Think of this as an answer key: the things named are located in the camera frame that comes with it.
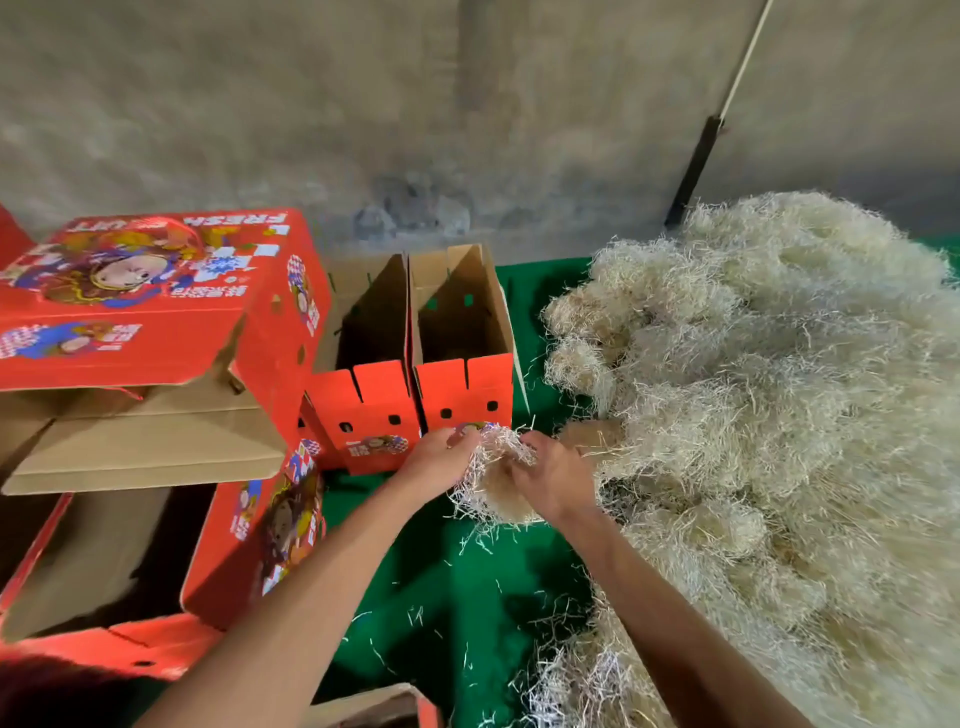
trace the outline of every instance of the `hand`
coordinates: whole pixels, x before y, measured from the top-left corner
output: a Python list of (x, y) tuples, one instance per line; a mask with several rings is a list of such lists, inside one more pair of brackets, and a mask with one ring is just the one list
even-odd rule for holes
[(463, 434), (453, 427), (427, 432), (394, 479), (410, 490), (419, 508), (451, 488), (463, 476), (479, 444), (480, 433), (475, 429)]
[(535, 430), (520, 442), (537, 451), (537, 464), (512, 462), (514, 483), (548, 523), (563, 532), (571, 518), (597, 510), (593, 474), (577, 450)]

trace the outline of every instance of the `corrugated cardboard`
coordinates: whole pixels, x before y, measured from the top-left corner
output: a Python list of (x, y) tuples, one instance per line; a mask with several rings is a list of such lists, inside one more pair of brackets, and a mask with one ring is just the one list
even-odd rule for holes
[[(302, 434), (282, 473), (255, 483), (0, 496), (0, 524), (19, 517), (26, 531), (0, 548), (13, 573), (2, 642), (179, 677), (323, 537), (318, 444)], [(290, 518), (275, 518), (283, 509)]]
[(428, 429), (510, 426), (514, 339), (490, 248), (410, 255), (414, 370)]
[(332, 304), (307, 393), (352, 474), (396, 470), (420, 437), (403, 255), (326, 261)]
[[(164, 248), (180, 266), (169, 279), (128, 298), (50, 298), (45, 281), (59, 291), (69, 276), (92, 276), (83, 273), (94, 270), (89, 260), (115, 250), (150, 256), (143, 236), (157, 247), (191, 230), (204, 252), (184, 244), (194, 253), (180, 260)], [(134, 245), (121, 235), (141, 237)], [(297, 441), (329, 301), (298, 212), (75, 220), (3, 277), (0, 462), (12, 472), (4, 493), (167, 487), (280, 469)], [(67, 351), (61, 340), (81, 348)]]
[(311, 705), (300, 728), (377, 728), (409, 717), (420, 728), (440, 728), (443, 724), (437, 710), (423, 693), (409, 683), (360, 692), (349, 697)]

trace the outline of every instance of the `gray wall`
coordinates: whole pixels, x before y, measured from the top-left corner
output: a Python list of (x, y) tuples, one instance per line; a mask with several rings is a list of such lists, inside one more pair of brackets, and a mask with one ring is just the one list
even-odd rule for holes
[(759, 4), (2, 2), (0, 203), (31, 232), (293, 204), (328, 246), (386, 174), (505, 261), (656, 233)]
[[(296, 205), (351, 242), (380, 176), (468, 205), (498, 260), (649, 236), (761, 0), (0, 0), (0, 203)], [(778, 0), (697, 194), (824, 186), (960, 230), (960, 6)]]
[(960, 233), (960, 3), (776, 0), (696, 194), (810, 187)]

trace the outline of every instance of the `cartoon illustration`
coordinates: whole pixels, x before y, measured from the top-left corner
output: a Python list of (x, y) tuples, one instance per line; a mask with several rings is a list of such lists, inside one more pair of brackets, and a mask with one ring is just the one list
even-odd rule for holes
[(399, 435), (373, 435), (365, 437), (359, 443), (347, 443), (347, 450), (353, 457), (362, 457), (364, 455), (373, 455), (378, 452), (389, 452), (391, 455), (399, 455), (406, 452), (410, 443), (406, 438)]
[(42, 249), (44, 255), (33, 252), (8, 269), (14, 288), (37, 291), (57, 303), (101, 303), (111, 308), (148, 301), (165, 287), (189, 285), (193, 279), (187, 267), (204, 256), (199, 238), (176, 226), (73, 233)]
[(303, 560), (325, 531), (320, 475), (305, 442), (291, 455), (267, 511), (263, 594)]
[(103, 321), (72, 321), (56, 326), (32, 324), (0, 333), (0, 359), (45, 359), (85, 352), (118, 351), (140, 324), (115, 326)]
[(251, 480), (240, 491), (236, 512), (233, 514), (233, 521), (230, 522), (230, 533), (237, 537), (237, 541), (246, 541), (250, 534), (251, 523), (256, 515), (256, 506), (260, 502), (262, 488), (262, 480)]
[(297, 302), (300, 319), (306, 324), (310, 335), (313, 336), (320, 323), (320, 309), (317, 308), (317, 304), (313, 300), (310, 279), (306, 275), (306, 267), (299, 255), (291, 255), (290, 259), (287, 260), (287, 281), (290, 283), (290, 290)]

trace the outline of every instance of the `forearm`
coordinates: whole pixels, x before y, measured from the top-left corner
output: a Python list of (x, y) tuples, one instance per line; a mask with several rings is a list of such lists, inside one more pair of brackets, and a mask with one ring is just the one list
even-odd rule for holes
[(562, 531), (606, 593), (680, 728), (809, 728), (612, 519), (595, 509), (569, 519)]
[(171, 686), (137, 728), (296, 726), (364, 591), (420, 507), (391, 480)]

